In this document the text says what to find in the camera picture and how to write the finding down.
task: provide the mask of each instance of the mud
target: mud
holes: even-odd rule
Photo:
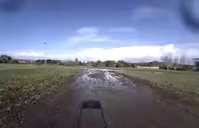
[[[42,104],[27,108],[25,128],[77,128],[80,105],[99,100],[108,128],[199,128],[199,116],[163,105],[151,88],[108,70],[86,69],[70,86]],[[98,110],[84,110],[82,128],[102,128]]]

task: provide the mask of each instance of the muddy track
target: muddy track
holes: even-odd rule
[[[108,128],[199,128],[199,116],[163,105],[151,89],[108,70],[86,69],[65,90],[26,108],[24,128],[77,128],[80,105],[99,100]],[[82,128],[103,128],[98,110],[84,110]]]

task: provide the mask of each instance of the green grass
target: green grass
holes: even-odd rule
[[[199,73],[159,69],[121,69],[118,72],[148,80],[151,85],[180,95],[186,102],[199,104]]]
[[[53,93],[79,70],[68,66],[0,64],[0,109]]]

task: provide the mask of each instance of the cloud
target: cloud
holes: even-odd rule
[[[77,34],[96,34],[99,32],[99,29],[96,27],[83,27],[76,31]]]
[[[110,32],[136,32],[136,29],[133,27],[114,27],[109,29]]]
[[[172,16],[174,16],[174,13],[171,10],[154,6],[142,6],[133,10],[133,18],[136,21],[154,18],[171,18]]]
[[[83,27],[78,29],[74,36],[69,37],[67,42],[70,46],[75,46],[89,42],[121,43],[122,41],[109,36],[101,36],[99,29],[96,27]]]
[[[22,59],[60,59],[67,60],[78,57],[80,60],[125,60],[131,62],[160,60],[163,55],[172,55],[173,57],[187,56],[188,58],[199,57],[198,48],[181,48],[174,44],[168,45],[145,45],[129,46],[117,48],[87,48],[76,52],[47,52],[45,56],[42,51],[0,51],[0,54],[8,54],[15,58]]]

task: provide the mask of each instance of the field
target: field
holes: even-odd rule
[[[162,89],[176,96],[180,100],[199,106],[199,73],[166,71],[159,69],[117,69],[118,72],[127,76],[138,78],[151,87]]]
[[[0,110],[51,94],[78,71],[78,67],[0,64]]]

